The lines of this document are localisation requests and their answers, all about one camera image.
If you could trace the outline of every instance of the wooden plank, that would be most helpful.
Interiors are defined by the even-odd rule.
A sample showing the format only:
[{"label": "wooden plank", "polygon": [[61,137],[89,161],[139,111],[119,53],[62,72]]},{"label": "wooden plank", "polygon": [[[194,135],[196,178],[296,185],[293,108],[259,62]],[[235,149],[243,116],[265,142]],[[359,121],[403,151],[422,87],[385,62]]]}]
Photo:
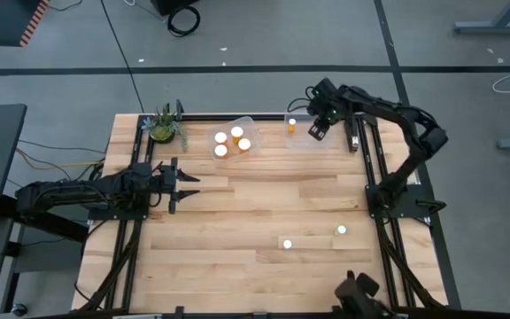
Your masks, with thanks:
[{"label": "wooden plank", "polygon": [[[134,114],[116,116],[106,174],[129,163],[136,121]],[[386,302],[375,226],[363,193],[367,178],[362,155],[348,152],[343,127],[330,130],[332,147],[288,149],[282,122],[259,121],[261,152],[216,167],[205,136],[215,125],[219,123],[184,123],[186,153],[178,137],[155,146],[153,165],[177,156],[186,173],[202,180],[177,187],[201,193],[178,204],[176,214],[166,212],[166,197],[151,209],[142,228],[130,311],[172,313],[176,306],[193,313],[330,311],[338,303],[334,290],[350,269],[375,279],[381,286],[378,298]],[[396,169],[407,156],[400,129],[384,121],[379,129],[389,170]],[[141,160],[147,139],[141,143]],[[343,235],[336,234],[340,225],[347,228]],[[110,269],[117,227],[117,222],[107,222],[86,244],[79,286],[87,294]],[[411,269],[445,302],[429,230],[415,221],[402,221],[401,230]],[[284,250],[287,239],[292,248]],[[124,275],[115,305],[120,304]],[[404,300],[400,282],[397,288]],[[83,303],[76,296],[73,307]]]}]

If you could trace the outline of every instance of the gray floor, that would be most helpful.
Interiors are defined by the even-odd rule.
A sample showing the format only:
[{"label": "gray floor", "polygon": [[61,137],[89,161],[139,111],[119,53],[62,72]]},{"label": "gray floor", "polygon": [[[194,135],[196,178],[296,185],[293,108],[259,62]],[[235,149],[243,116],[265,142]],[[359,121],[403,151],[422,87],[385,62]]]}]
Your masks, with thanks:
[{"label": "gray floor", "polygon": [[[71,2],[53,1],[56,6]],[[137,2],[151,8],[148,1]],[[451,31],[456,20],[490,19],[506,2],[384,0],[400,65],[495,66],[498,58],[510,65],[510,35]],[[375,6],[368,0],[200,0],[202,25],[182,39],[169,36],[148,12],[122,0],[105,3],[131,66],[389,64]],[[102,66],[124,65],[98,1],[49,11],[25,49],[0,47],[0,68]],[[462,306],[468,309],[510,311],[510,152],[495,148],[498,138],[510,137],[510,95],[491,91],[504,75],[404,75],[411,103],[433,113],[449,132],[450,142],[430,161],[429,172],[437,198],[448,203],[442,212],[444,234]],[[139,74],[135,82],[149,112],[176,98],[187,112],[267,112],[284,110],[323,76],[398,98],[391,74]],[[107,144],[115,113],[140,110],[127,75],[0,77],[0,103],[28,105],[23,139],[98,150]],[[19,147],[56,163],[99,159],[88,152]],[[10,178],[26,184],[63,176],[32,170],[16,158]],[[8,183],[5,193],[16,188]],[[58,213],[85,218],[79,208]],[[24,242],[49,238],[26,230]],[[61,242],[29,248],[21,267],[51,271],[23,276],[16,301],[29,306],[27,316],[65,313],[80,246]]]}]

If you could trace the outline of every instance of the transparent bin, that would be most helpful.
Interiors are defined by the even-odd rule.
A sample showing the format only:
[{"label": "transparent bin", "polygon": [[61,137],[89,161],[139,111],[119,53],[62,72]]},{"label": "transparent bin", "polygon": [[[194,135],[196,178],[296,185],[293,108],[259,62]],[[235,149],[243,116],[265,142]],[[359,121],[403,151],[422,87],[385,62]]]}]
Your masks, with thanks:
[{"label": "transparent bin", "polygon": [[[331,134],[326,134],[321,141],[316,140],[308,134],[308,130],[314,124],[314,116],[309,115],[306,111],[294,111],[284,114],[284,143],[287,148],[314,148],[323,149],[335,146],[335,139]],[[297,123],[294,132],[289,132],[289,120],[295,119]]]},{"label": "transparent bin", "polygon": [[[251,148],[249,151],[240,153],[239,146],[234,144],[233,137],[231,136],[231,129],[233,127],[240,127],[243,129],[243,137],[251,141]],[[224,132],[228,135],[228,156],[225,159],[220,159],[218,156],[216,156],[214,151],[215,147],[218,145],[214,138],[215,135],[219,132]],[[255,121],[249,116],[244,116],[243,118],[239,118],[237,120],[227,122],[213,129],[210,129],[208,131],[207,138],[207,144],[210,147],[210,153],[212,154],[212,157],[216,161],[217,165],[224,166],[235,163],[238,160],[244,160],[252,155],[257,155],[261,149],[261,135],[259,134],[257,126],[255,126]]]}]

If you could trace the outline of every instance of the potted plant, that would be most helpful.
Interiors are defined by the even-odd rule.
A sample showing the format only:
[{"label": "potted plant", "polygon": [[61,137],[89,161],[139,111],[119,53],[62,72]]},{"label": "potted plant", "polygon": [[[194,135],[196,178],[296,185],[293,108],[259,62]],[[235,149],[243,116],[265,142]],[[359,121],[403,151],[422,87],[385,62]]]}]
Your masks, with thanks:
[{"label": "potted plant", "polygon": [[166,104],[161,113],[157,112],[143,120],[142,129],[149,130],[149,136],[160,144],[168,144],[173,141],[176,134],[181,136],[182,150],[188,150],[188,139],[181,123],[176,121],[176,114],[170,113],[170,105]]}]

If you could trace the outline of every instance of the black metal frame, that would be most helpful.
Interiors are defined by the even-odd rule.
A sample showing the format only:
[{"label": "black metal frame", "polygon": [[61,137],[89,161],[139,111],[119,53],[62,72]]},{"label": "black metal frame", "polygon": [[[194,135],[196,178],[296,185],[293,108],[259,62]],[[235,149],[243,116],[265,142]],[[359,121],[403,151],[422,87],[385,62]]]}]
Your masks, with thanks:
[{"label": "black metal frame", "polygon": [[[141,149],[141,142],[143,140],[143,131],[141,129],[140,123],[150,115],[140,115],[137,121],[136,125],[136,132],[135,132],[135,141],[134,141],[134,147],[133,152],[131,156],[131,163],[137,162],[140,154]],[[240,113],[240,114],[182,114],[182,121],[232,121],[235,119],[238,119],[243,116],[251,116],[255,121],[283,121],[284,120],[284,114],[282,113]],[[357,123],[357,129],[359,131],[359,141],[362,145],[363,150],[363,160],[365,164],[366,174],[367,174],[367,182],[369,185],[375,184],[375,174],[373,169],[373,163],[372,158],[369,150],[369,145],[367,142],[367,135],[365,130],[364,121],[359,118]],[[379,134],[379,129],[376,125],[376,121],[371,121],[368,119],[367,123],[369,124],[371,131],[373,133],[373,140],[375,144],[375,152],[377,156],[377,161],[379,163],[379,169],[382,176],[387,175],[387,164],[385,162],[384,153],[383,153],[383,146],[381,143],[381,136]],[[149,142],[147,143],[146,151],[145,151],[145,162],[151,163],[152,161],[152,154],[154,151],[154,143],[152,139],[149,139]],[[421,166],[418,170],[419,178],[421,182],[421,187],[425,190],[427,194],[429,194],[429,198],[434,198],[432,187],[428,178],[428,171],[426,170],[426,166]],[[444,234],[442,231],[442,226],[439,221],[438,215],[433,214],[431,216],[431,225],[430,225],[430,233],[432,235],[433,241],[434,241],[434,247],[437,251],[437,258],[438,263],[440,266],[440,271],[443,277],[444,281],[444,288],[446,292],[446,296],[448,298],[449,304],[452,307],[460,308],[459,307],[459,300],[458,300],[458,292],[456,290],[455,281],[453,278],[452,273],[452,266],[450,263],[450,259],[448,257],[448,252],[445,250],[446,245],[444,241]],[[393,233],[393,241],[396,246],[396,249],[398,251],[398,254],[403,260],[406,260],[405,250],[403,246],[403,241],[400,233],[400,227],[398,226],[398,220],[397,219],[390,219],[389,221],[391,231]],[[133,234],[136,236],[137,244],[139,237],[141,235],[141,227],[142,222],[137,221],[134,224],[133,228]],[[375,218],[375,227],[377,229],[377,234],[379,235],[380,229],[384,228],[383,219],[382,218]],[[120,226],[118,227],[118,234],[115,242],[115,250],[113,254],[113,264],[115,264],[116,261],[119,260],[123,243],[125,241],[125,236],[127,234],[127,222],[120,221]],[[383,271],[385,275],[385,280],[388,287],[389,292],[389,299],[390,299],[390,306],[391,308],[399,307],[398,304],[398,297],[397,297],[397,290],[395,285],[395,278],[392,271],[391,261],[389,255],[380,247],[381,254],[382,254],[382,264],[383,264]],[[135,250],[135,252],[130,256],[128,265],[127,265],[127,276],[124,283],[123,288],[123,298],[122,298],[122,309],[126,309],[127,311],[130,308],[131,303],[131,293],[133,291],[133,282],[135,279],[135,266],[136,266],[136,257],[138,254],[138,249]],[[408,307],[414,307],[414,295],[413,291],[411,290],[411,287],[409,284],[407,284],[406,280],[403,279],[403,285],[405,288],[405,296],[406,296],[406,305]],[[105,304],[104,309],[105,310],[111,310],[113,306],[113,301],[115,297],[115,290],[116,285],[114,284],[109,291]],[[179,310],[175,310],[174,314],[163,314],[163,317],[165,318],[182,318],[182,308],[178,307]],[[186,314],[189,318],[252,318],[255,315],[258,315],[260,317],[273,317],[273,318],[332,318],[332,313],[265,313],[265,314]]]}]

